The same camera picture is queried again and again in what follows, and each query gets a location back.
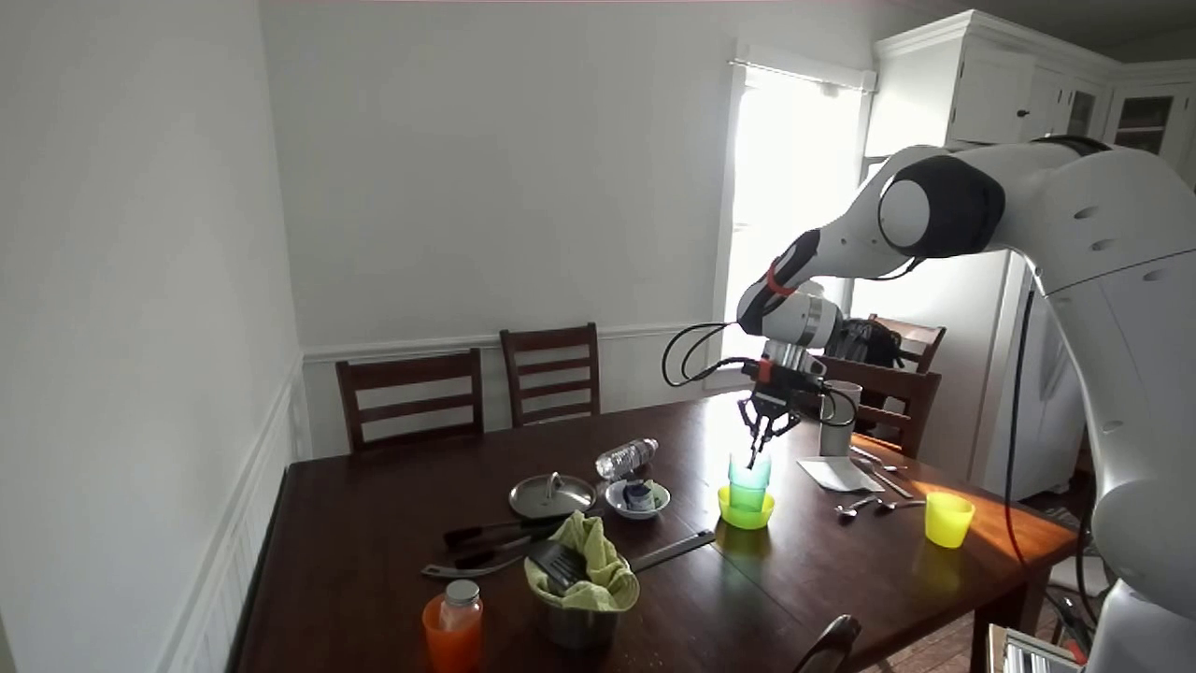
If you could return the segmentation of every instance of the ceiling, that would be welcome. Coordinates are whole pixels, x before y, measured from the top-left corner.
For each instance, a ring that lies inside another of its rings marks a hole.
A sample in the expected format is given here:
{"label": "ceiling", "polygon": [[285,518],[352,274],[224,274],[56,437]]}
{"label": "ceiling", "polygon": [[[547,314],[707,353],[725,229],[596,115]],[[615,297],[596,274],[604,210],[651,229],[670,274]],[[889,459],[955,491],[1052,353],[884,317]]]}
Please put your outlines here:
{"label": "ceiling", "polygon": [[1196,0],[927,0],[943,14],[980,8],[1121,58],[1196,56]]}

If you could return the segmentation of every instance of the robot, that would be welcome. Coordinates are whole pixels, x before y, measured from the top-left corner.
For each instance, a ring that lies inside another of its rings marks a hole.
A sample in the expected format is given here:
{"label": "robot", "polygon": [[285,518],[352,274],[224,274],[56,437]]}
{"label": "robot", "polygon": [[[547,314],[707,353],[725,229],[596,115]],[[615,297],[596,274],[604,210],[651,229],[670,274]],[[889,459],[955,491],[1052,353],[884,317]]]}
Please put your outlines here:
{"label": "robot", "polygon": [[[1196,194],[1157,157],[1084,138],[899,149],[838,221],[772,256],[740,295],[735,320],[770,348],[810,348],[829,317],[800,291],[814,275],[889,275],[980,249],[1031,262],[1084,380],[1090,542],[1116,570],[1086,670],[1191,670],[1196,407],[1183,385],[1196,385]],[[783,413],[810,388],[824,392],[803,363],[742,371],[760,446],[793,426]]]}

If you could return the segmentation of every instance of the wooden table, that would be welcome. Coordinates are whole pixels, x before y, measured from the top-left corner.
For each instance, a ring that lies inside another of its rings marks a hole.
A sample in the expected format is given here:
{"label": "wooden table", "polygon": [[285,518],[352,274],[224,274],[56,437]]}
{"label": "wooden table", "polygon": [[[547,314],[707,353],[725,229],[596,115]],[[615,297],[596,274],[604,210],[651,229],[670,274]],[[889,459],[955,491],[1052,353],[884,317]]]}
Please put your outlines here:
{"label": "wooden table", "polygon": [[[603,513],[623,554],[717,525],[725,449],[742,446],[735,396],[615,411],[583,421],[484,434],[476,446],[411,449],[363,459],[296,464],[280,491],[258,584],[233,670],[246,673],[396,673],[421,670],[417,609],[442,584],[417,577],[442,530],[512,518],[508,486],[525,474],[595,474],[595,456],[629,437],[656,437],[655,478],[672,504],[651,525]],[[604,654],[558,650],[523,568],[483,579],[484,670],[793,670],[838,611],[856,611],[856,666],[974,611],[971,666],[983,670],[985,624],[1031,624],[1045,570],[1072,535],[980,500],[959,549],[920,535],[920,508],[839,522],[796,456],[819,426],[772,439],[776,513],[767,530],[717,525],[717,542],[643,570],[643,599],[620,615]]]}

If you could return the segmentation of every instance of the wall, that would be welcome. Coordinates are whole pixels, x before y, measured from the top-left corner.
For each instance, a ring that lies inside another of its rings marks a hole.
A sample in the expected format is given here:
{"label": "wall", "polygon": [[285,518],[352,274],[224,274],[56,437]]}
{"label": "wall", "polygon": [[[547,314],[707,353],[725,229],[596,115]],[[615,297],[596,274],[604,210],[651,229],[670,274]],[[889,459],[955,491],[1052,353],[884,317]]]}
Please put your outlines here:
{"label": "wall", "polygon": [[499,326],[596,320],[604,403],[670,401],[662,343],[717,304],[735,46],[864,66],[882,22],[895,9],[869,0],[264,0],[300,340],[314,426],[334,426],[317,452],[339,452],[335,353],[488,360]]}
{"label": "wall", "polygon": [[300,376],[258,8],[8,0],[0,89],[10,656],[220,670],[178,628]]}

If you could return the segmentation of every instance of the bright window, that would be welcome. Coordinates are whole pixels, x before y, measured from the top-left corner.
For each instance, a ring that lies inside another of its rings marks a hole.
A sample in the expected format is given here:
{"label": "bright window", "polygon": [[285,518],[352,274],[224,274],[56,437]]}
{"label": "bright window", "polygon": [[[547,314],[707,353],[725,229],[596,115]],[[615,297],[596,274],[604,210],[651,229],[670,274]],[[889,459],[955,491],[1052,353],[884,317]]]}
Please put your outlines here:
{"label": "bright window", "polygon": [[[725,245],[725,317],[740,291],[808,229],[832,221],[859,185],[864,74],[819,78],[742,62],[731,110],[731,233]],[[847,297],[843,281],[822,295]],[[729,328],[722,353],[760,353],[761,340]]]}

